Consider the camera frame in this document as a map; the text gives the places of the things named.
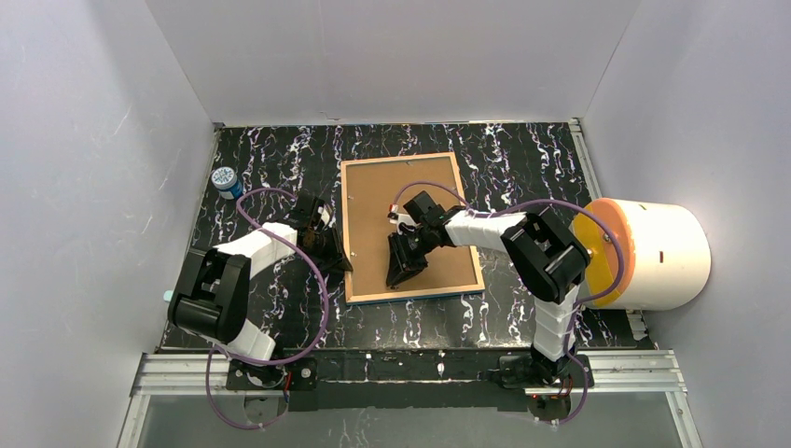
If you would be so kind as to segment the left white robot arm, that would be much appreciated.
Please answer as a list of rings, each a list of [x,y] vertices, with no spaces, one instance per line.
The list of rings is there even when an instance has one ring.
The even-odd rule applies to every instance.
[[[166,293],[167,318],[175,327],[211,343],[242,363],[242,374],[264,389],[308,387],[310,347],[275,359],[274,339],[247,317],[250,282],[282,259],[303,258],[316,279],[322,306],[329,305],[326,275],[352,269],[326,202],[309,193],[293,199],[284,218],[257,224],[234,241],[187,252],[176,285]]]

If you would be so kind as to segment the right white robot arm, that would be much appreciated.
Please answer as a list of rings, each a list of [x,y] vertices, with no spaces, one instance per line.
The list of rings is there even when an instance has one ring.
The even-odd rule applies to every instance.
[[[422,191],[404,206],[391,205],[388,219],[395,225],[387,237],[389,288],[425,270],[428,254],[440,247],[475,246],[509,256],[534,296],[535,331],[529,353],[501,357],[487,374],[490,381],[513,389],[569,378],[576,299],[590,255],[550,209],[503,215],[461,205],[446,209]]]

